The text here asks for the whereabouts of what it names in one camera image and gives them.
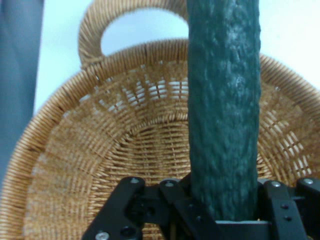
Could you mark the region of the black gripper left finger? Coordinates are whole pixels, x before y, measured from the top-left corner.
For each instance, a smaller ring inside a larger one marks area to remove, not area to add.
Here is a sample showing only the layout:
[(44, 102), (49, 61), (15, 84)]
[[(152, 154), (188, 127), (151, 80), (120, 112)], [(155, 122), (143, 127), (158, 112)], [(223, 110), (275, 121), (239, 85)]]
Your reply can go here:
[(166, 240), (216, 240), (218, 225), (174, 180), (146, 186), (125, 177), (84, 232), (84, 240), (141, 240), (145, 224), (155, 224)]

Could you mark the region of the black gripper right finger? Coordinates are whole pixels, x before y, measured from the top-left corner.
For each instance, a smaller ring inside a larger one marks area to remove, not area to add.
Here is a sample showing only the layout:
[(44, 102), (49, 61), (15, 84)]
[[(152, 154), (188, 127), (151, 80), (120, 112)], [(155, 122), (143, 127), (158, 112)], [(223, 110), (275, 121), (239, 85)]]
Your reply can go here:
[(257, 220), (217, 221), (226, 240), (318, 240), (320, 180), (302, 177), (294, 187), (262, 179)]

